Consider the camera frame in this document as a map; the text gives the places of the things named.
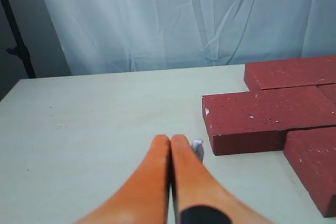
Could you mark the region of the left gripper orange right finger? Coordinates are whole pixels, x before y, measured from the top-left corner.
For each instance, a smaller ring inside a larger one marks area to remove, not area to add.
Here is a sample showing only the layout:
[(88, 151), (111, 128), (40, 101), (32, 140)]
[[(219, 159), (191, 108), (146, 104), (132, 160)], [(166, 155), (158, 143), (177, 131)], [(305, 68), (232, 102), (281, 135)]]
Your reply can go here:
[(176, 223), (265, 223), (265, 217), (226, 190), (206, 169), (186, 136), (171, 138)]

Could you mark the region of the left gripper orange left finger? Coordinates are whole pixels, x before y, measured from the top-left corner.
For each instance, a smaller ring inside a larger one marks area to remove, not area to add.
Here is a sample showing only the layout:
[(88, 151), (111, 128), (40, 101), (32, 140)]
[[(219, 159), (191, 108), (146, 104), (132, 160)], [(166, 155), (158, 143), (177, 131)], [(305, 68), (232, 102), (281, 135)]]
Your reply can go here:
[(76, 223), (166, 223), (170, 153), (169, 138), (155, 136), (145, 158), (122, 187)]

